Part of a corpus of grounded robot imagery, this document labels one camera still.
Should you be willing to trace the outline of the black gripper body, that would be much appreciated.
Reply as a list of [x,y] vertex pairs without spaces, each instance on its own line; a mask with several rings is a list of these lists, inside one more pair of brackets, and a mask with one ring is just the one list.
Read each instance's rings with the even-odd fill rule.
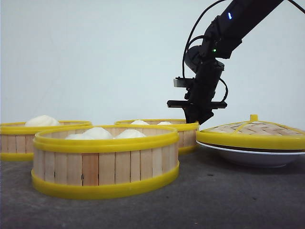
[[186,88],[184,100],[169,100],[167,106],[183,109],[187,123],[203,124],[213,117],[213,109],[227,106],[224,101],[212,101],[223,70],[224,64],[215,58],[199,63],[193,87]]

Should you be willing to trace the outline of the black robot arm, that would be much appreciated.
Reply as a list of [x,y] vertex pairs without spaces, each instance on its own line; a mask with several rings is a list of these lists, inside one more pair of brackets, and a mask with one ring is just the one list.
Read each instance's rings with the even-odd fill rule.
[[225,100],[213,101],[224,71],[224,64],[217,58],[229,59],[243,37],[280,3],[279,0],[233,0],[211,22],[204,35],[189,38],[183,65],[187,65],[195,77],[174,79],[174,86],[186,88],[187,93],[183,101],[169,100],[168,107],[182,108],[187,123],[198,122],[200,125],[213,117],[213,109],[226,108]]

